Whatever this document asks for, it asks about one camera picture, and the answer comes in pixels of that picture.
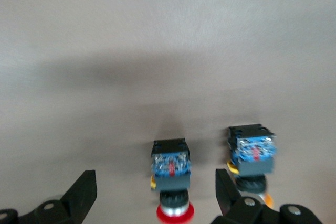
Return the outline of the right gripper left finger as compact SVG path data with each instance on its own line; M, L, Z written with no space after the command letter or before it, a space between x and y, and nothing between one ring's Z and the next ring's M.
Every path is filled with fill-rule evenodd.
M1 223L83 223L96 199L96 171L86 170L58 200L43 202L22 216L16 209L2 209Z

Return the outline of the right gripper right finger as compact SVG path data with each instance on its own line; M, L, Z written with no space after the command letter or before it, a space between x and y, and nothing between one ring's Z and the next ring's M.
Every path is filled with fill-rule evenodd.
M222 212L212 221L215 224L321 223L310 209L302 205L284 204L275 211L252 196L243 197L226 169L215 171L215 189Z

